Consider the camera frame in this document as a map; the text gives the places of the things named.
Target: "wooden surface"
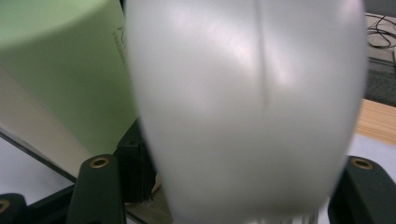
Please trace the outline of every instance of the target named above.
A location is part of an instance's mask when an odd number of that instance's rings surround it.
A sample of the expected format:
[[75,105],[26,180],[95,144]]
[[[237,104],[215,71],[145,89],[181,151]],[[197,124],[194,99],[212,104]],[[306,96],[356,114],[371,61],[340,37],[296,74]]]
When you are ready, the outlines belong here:
[[396,107],[363,100],[356,133],[396,146]]

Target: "blurry white object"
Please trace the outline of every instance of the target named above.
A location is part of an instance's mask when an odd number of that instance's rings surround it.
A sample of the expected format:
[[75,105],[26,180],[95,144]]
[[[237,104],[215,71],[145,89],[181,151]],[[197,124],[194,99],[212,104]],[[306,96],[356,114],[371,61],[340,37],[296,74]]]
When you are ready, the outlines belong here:
[[314,211],[366,74],[358,0],[132,0],[134,94],[175,223]]

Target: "light green container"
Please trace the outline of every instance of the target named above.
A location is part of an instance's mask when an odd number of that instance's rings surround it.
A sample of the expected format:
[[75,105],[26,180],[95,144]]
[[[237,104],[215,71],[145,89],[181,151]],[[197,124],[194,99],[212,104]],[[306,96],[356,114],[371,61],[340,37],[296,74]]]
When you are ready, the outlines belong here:
[[123,26],[117,0],[0,1],[0,65],[93,155],[137,117]]

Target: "black cable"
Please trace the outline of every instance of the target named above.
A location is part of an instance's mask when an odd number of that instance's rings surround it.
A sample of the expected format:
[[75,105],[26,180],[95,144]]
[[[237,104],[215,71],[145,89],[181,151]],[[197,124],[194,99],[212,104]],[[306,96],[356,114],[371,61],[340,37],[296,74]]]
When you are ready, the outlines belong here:
[[387,44],[385,44],[385,45],[374,45],[374,44],[370,43],[370,41],[368,41],[369,45],[376,49],[390,49],[390,48],[396,47],[396,44],[392,45],[392,43],[389,39],[389,38],[393,38],[394,40],[396,40],[396,34],[378,28],[378,25],[381,21],[389,22],[390,24],[393,25],[393,28],[396,26],[396,23],[386,19],[386,16],[379,17],[379,16],[375,16],[375,15],[366,15],[366,17],[373,17],[373,18],[379,19],[378,21],[373,23],[371,26],[367,27],[367,35],[380,35],[387,42]]

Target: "black plastic mount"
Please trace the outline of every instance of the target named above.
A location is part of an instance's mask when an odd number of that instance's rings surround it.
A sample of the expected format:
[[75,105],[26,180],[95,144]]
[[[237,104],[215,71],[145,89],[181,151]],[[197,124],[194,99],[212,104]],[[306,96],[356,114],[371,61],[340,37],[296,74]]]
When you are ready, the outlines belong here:
[[123,224],[125,209],[119,165],[111,155],[82,163],[67,216],[67,224]]
[[121,138],[114,155],[119,161],[122,196],[125,203],[150,201],[157,172],[139,128],[138,119]]
[[328,214],[332,224],[396,224],[396,185],[377,163],[349,157]]
[[0,223],[4,224],[64,224],[74,186],[27,206],[20,194],[0,195]]

